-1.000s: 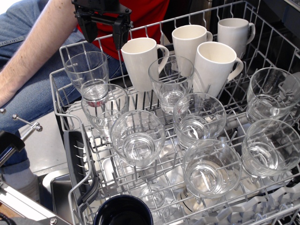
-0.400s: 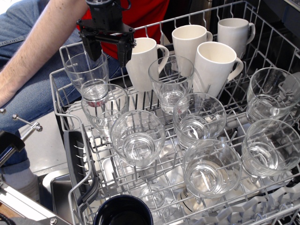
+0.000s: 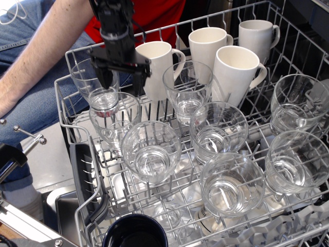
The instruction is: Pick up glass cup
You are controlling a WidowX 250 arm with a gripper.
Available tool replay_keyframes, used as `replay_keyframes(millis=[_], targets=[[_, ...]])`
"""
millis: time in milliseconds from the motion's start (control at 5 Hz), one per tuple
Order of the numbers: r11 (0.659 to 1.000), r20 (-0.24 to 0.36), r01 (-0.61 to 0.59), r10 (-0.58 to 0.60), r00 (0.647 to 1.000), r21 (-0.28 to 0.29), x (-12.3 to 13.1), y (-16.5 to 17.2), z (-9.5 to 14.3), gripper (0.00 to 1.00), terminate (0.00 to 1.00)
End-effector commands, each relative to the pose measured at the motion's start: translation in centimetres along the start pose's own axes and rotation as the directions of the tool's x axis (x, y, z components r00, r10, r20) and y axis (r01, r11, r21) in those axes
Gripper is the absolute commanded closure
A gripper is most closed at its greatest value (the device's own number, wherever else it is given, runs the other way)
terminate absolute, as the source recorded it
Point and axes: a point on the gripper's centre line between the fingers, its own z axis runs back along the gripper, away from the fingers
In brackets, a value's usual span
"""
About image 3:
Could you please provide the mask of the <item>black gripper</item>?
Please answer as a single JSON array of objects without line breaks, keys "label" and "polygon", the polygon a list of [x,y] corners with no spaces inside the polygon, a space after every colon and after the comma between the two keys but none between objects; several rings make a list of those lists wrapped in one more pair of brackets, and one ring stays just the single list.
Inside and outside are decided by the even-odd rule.
[{"label": "black gripper", "polygon": [[151,76],[151,61],[137,52],[134,41],[106,41],[92,48],[89,54],[96,65],[96,75],[103,88],[112,86],[111,70],[116,70],[132,74],[134,95],[139,97],[143,94],[146,78]]}]

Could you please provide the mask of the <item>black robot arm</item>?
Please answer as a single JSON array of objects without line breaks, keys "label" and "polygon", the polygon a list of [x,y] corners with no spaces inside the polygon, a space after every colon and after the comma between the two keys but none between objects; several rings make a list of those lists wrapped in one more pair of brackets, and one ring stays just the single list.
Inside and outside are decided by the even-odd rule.
[{"label": "black robot arm", "polygon": [[113,81],[113,71],[133,75],[134,94],[143,93],[146,79],[151,76],[151,60],[135,49],[132,1],[90,1],[93,13],[100,21],[102,47],[89,51],[91,63],[103,88]]}]

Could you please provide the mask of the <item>person's bare forearm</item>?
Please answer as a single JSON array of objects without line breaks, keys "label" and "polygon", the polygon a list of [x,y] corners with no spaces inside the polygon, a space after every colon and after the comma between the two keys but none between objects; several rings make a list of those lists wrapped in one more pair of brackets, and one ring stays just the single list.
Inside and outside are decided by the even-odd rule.
[{"label": "person's bare forearm", "polygon": [[1,116],[58,63],[93,15],[88,1],[55,1],[31,41],[1,77]]}]

